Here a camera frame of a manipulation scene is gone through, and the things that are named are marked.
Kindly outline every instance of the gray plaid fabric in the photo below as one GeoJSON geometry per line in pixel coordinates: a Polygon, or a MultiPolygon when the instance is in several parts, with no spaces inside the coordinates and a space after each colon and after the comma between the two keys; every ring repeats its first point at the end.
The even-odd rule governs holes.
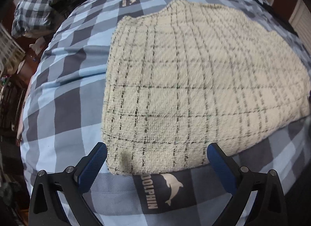
{"type": "MultiPolygon", "coordinates": [[[[54,173],[76,165],[101,140],[106,63],[117,22],[125,15],[138,17],[157,12],[170,1],[88,0],[64,21],[43,54],[25,104],[21,155],[29,192],[39,170],[54,173]]],[[[301,41],[253,0],[188,1],[239,9],[267,30],[277,31],[311,74],[311,59],[301,41]]],[[[277,170],[286,193],[310,161],[310,121],[305,118],[291,123],[234,159],[252,171],[277,170]]],[[[106,163],[84,198],[105,226],[212,225],[230,195],[210,165],[171,174],[183,187],[170,206],[165,201],[171,188],[162,175],[114,176],[106,163]],[[155,201],[154,205],[148,206],[147,199],[155,201]]],[[[77,225],[64,196],[60,196],[69,220],[77,225]]]]}
{"type": "Polygon", "coordinates": [[[59,25],[57,12],[50,5],[57,1],[20,0],[14,12],[12,36],[20,37],[33,30],[56,31],[59,25]]]}

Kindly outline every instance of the dark logo patch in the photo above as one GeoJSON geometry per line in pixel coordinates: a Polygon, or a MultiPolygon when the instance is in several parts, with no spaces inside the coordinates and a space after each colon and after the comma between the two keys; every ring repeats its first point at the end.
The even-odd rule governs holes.
{"type": "Polygon", "coordinates": [[[144,214],[196,205],[190,170],[133,176],[144,214]]]}

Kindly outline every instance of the cream checkered cloth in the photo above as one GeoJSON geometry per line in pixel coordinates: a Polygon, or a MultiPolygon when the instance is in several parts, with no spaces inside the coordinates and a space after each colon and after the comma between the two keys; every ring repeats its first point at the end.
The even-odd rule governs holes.
{"type": "Polygon", "coordinates": [[[308,115],[310,90],[287,43],[233,8],[174,0],[158,13],[124,17],[106,78],[108,168],[200,166],[211,142],[238,153],[308,115]]]}

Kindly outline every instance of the small dolphin logo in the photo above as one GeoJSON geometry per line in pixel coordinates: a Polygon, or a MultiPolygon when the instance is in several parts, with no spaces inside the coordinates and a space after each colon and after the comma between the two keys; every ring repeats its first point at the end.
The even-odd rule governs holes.
{"type": "Polygon", "coordinates": [[[178,190],[180,187],[183,187],[183,184],[179,182],[176,177],[170,173],[162,173],[161,174],[163,178],[166,180],[166,184],[168,187],[171,188],[171,196],[169,199],[165,202],[169,206],[171,205],[171,200],[177,195],[178,190]]]}

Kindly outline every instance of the blue plaid bedsheet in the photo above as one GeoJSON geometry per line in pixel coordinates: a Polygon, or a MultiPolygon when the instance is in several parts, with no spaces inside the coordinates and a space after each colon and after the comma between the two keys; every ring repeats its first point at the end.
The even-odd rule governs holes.
{"type": "MultiPolygon", "coordinates": [[[[63,22],[42,56],[24,108],[21,155],[30,193],[39,170],[54,173],[76,165],[101,140],[106,63],[118,21],[126,15],[157,12],[170,1],[88,0],[63,22]]],[[[267,30],[277,31],[311,74],[311,58],[299,38],[284,30],[255,1],[188,1],[239,9],[267,30]]],[[[309,117],[293,122],[234,159],[252,171],[277,170],[286,193],[310,161],[309,125],[309,117]]],[[[171,188],[162,175],[116,176],[108,172],[106,164],[84,198],[105,226],[212,225],[231,196],[210,165],[170,174],[183,185],[171,205],[165,203],[171,188]],[[153,206],[148,205],[147,195],[155,195],[153,206]]],[[[238,225],[245,222],[254,197],[238,225]]],[[[71,224],[77,225],[61,193],[60,198],[71,224]]]]}

